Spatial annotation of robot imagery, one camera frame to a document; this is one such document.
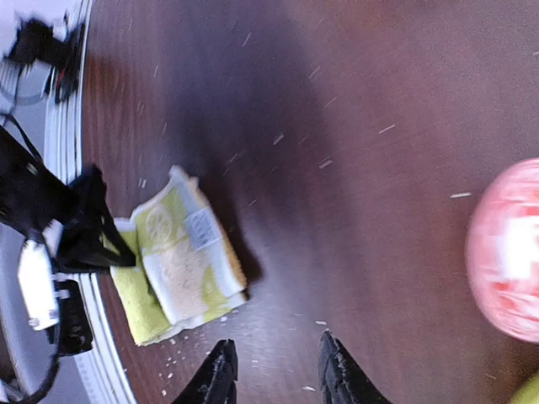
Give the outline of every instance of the table surface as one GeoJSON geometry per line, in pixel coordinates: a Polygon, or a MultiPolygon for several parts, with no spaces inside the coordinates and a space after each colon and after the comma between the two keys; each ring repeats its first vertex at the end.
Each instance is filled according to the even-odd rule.
{"type": "Polygon", "coordinates": [[[504,403],[537,371],[478,311],[464,253],[482,192],[539,147],[539,4],[510,3],[96,2],[83,153],[113,214],[180,164],[251,282],[226,322],[137,348],[100,279],[139,402],[170,402],[220,338],[238,402],[321,402],[316,321],[396,404],[504,403]]]}

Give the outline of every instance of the brown tabletop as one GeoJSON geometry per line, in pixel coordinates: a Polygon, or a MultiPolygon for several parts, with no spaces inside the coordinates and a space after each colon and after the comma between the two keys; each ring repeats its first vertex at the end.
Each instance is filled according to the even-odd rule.
{"type": "Polygon", "coordinates": [[[506,402],[539,349],[480,314],[464,247],[481,193],[539,150],[536,51],[532,1],[96,2],[83,150],[113,214],[180,164],[251,279],[226,322],[147,348],[100,279],[138,401],[234,338],[238,402],[321,402],[321,321],[395,404],[506,402]]]}

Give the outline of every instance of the folded cloth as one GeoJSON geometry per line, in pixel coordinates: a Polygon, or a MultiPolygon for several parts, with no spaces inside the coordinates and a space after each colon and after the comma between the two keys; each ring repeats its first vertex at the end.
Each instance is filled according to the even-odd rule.
{"type": "Polygon", "coordinates": [[[137,345],[158,343],[246,302],[236,254],[196,179],[178,166],[165,188],[116,219],[135,268],[111,269],[137,345]]]}

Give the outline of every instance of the pink round object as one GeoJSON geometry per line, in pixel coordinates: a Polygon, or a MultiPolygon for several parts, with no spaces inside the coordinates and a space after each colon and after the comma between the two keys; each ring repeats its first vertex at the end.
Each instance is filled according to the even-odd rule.
{"type": "Polygon", "coordinates": [[[515,164],[487,189],[468,232],[467,267],[483,314],[539,343],[539,159],[515,164]]]}

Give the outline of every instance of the towel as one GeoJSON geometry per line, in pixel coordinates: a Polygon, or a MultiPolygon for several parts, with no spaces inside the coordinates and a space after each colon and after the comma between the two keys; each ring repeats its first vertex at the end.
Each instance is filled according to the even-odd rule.
{"type": "Polygon", "coordinates": [[[246,302],[246,279],[195,178],[178,166],[165,188],[115,219],[136,255],[134,268],[111,268],[137,345],[158,343],[215,320],[246,302]]]}

